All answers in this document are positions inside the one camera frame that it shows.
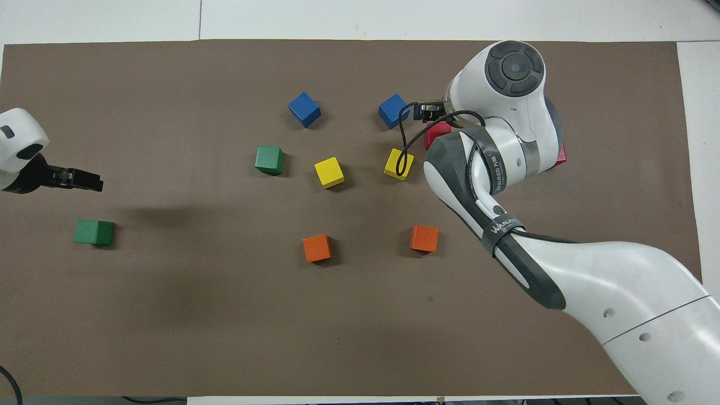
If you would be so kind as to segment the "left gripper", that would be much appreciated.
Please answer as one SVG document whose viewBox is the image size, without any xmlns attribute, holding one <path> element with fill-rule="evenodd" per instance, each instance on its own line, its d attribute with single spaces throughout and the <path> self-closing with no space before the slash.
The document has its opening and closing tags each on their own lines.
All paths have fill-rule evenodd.
<svg viewBox="0 0 720 405">
<path fill-rule="evenodd" d="M 36 157 L 51 141 L 38 121 L 23 108 L 13 108 L 1 115 L 1 186 L 5 191 L 18 178 L 31 159 Z M 104 182 L 95 173 L 75 168 L 50 166 L 52 187 L 81 189 L 101 192 Z"/>
</svg>

